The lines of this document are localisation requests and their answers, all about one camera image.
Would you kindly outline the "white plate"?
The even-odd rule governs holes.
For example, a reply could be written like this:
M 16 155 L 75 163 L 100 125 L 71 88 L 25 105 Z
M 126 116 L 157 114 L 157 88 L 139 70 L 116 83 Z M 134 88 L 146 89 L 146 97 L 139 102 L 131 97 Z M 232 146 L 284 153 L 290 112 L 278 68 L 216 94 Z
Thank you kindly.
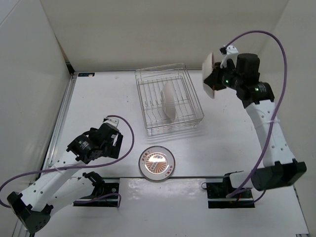
M 175 100 L 174 100 L 173 86 L 170 81 L 164 84 L 160 95 L 161 95 L 163 112 L 169 119 L 175 120 L 175 117 L 176 117 Z
M 205 81 L 210 77 L 210 75 L 213 72 L 213 52 L 209 53 L 206 59 L 204 60 L 202 64 L 202 85 L 203 89 L 206 92 L 206 94 L 211 98 L 215 98 L 215 91 L 212 89 L 211 86 L 205 83 Z

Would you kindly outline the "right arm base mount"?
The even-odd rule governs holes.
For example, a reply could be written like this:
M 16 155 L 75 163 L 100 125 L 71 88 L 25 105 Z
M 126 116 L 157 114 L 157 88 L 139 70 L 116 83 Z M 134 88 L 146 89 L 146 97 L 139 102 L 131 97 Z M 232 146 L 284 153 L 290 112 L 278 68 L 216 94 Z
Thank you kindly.
M 254 208 L 255 204 L 251 191 L 239 193 L 233 198 L 226 198 L 224 184 L 220 182 L 203 182 L 201 188 L 207 192 L 209 209 L 240 209 Z

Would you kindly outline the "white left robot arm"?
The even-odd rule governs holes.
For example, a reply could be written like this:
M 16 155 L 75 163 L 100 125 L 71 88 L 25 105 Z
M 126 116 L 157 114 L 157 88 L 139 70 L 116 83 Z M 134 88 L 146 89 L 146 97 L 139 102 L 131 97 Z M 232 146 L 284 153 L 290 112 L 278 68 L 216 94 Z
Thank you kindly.
M 8 195 L 10 208 L 29 233 L 40 231 L 53 214 L 77 199 L 102 195 L 105 182 L 99 174 L 92 171 L 80 178 L 73 175 L 100 157 L 119 157 L 123 135 L 118 123 L 111 117 L 99 128 L 76 137 L 47 173 L 22 192 Z

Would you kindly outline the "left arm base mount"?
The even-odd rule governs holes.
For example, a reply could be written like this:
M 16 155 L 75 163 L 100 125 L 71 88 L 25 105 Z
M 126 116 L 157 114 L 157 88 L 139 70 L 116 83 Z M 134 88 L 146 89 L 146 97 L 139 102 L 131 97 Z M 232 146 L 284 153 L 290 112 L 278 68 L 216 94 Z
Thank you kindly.
M 105 184 L 94 189 L 89 196 L 82 197 L 73 203 L 76 207 L 118 207 L 119 179 L 104 179 Z

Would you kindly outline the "metal wire dish rack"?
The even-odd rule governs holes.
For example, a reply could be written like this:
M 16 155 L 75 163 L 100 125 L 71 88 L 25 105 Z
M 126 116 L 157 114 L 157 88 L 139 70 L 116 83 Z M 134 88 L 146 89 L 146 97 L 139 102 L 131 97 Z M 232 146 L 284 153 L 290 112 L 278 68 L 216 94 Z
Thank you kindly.
M 187 130 L 202 121 L 204 113 L 185 64 L 138 69 L 135 78 L 149 135 Z

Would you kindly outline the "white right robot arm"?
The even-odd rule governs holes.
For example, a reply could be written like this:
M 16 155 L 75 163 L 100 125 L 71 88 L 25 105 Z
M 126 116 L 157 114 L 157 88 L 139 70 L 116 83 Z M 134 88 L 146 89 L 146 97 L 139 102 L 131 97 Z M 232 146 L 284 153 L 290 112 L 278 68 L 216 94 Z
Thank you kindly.
M 237 61 L 214 62 L 210 53 L 202 64 L 204 91 L 214 98 L 215 92 L 233 89 L 251 118 L 256 131 L 261 154 L 250 172 L 237 171 L 228 175 L 222 184 L 222 193 L 234 197 L 242 189 L 258 191 L 292 186 L 307 171 L 306 164 L 298 162 L 291 152 L 279 120 L 275 115 L 277 105 L 271 86 L 259 80 L 260 59 L 256 54 L 244 53 Z

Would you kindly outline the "plate with orange sunburst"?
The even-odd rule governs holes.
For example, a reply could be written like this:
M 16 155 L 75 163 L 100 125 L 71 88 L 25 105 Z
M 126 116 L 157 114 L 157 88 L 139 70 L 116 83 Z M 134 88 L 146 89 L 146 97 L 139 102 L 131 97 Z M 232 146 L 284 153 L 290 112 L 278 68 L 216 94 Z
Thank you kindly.
M 151 146 L 140 155 L 138 167 L 147 180 L 163 182 L 172 176 L 176 161 L 173 153 L 166 147 Z

